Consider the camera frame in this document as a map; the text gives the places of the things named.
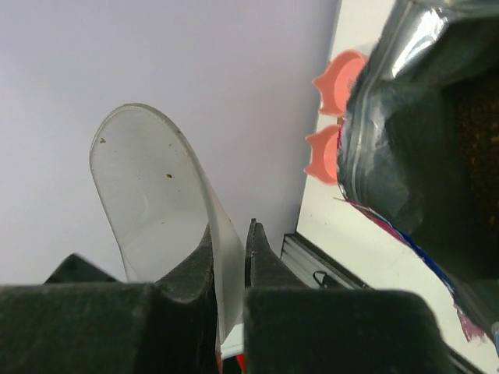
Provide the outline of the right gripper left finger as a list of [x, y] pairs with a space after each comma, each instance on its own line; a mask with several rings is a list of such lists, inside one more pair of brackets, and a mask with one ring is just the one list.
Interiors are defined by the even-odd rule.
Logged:
[[4, 373], [216, 373], [218, 311], [212, 241], [154, 283], [52, 282], [1, 289]]

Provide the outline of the pet food bag pink white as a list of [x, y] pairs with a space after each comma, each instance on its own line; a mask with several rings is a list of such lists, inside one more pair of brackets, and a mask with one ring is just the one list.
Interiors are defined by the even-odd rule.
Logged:
[[497, 2], [397, 1], [337, 160], [343, 196], [444, 283], [465, 335], [497, 340]]

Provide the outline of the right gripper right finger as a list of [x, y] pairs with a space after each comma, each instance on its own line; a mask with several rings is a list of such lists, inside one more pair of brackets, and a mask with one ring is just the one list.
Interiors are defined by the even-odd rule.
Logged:
[[252, 220], [246, 240], [248, 373], [453, 373], [434, 314], [406, 291], [309, 288]]

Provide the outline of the clear plastic scoop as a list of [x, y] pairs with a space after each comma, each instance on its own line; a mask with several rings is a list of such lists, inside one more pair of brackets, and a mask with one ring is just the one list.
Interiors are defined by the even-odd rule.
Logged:
[[146, 104], [124, 104], [100, 125], [90, 171], [126, 277], [153, 282], [211, 243], [218, 340], [242, 315], [244, 245], [179, 127]]

